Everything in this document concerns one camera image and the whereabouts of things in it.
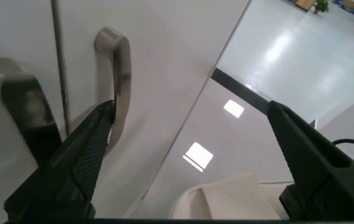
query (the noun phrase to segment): white floor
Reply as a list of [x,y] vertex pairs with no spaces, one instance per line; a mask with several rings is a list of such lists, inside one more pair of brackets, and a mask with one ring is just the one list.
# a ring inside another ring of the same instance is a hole
[[[224,109],[230,100],[244,108],[239,118]],[[210,160],[203,159],[208,152],[187,152],[195,143],[213,155]],[[191,165],[185,154],[204,169]],[[257,173],[262,182],[292,180],[267,117],[209,80],[130,218],[167,218],[174,201],[187,189],[247,172]]]
[[[218,68],[312,121],[354,93],[353,20],[334,5],[316,16],[283,1],[255,0]],[[224,109],[229,100],[244,108],[239,118]],[[201,167],[184,158],[192,158],[195,143],[210,153],[198,156]],[[245,172],[260,181],[292,179],[267,117],[210,79],[130,218],[167,218],[187,189]]]
[[217,67],[308,122],[354,93],[354,15],[252,1]]

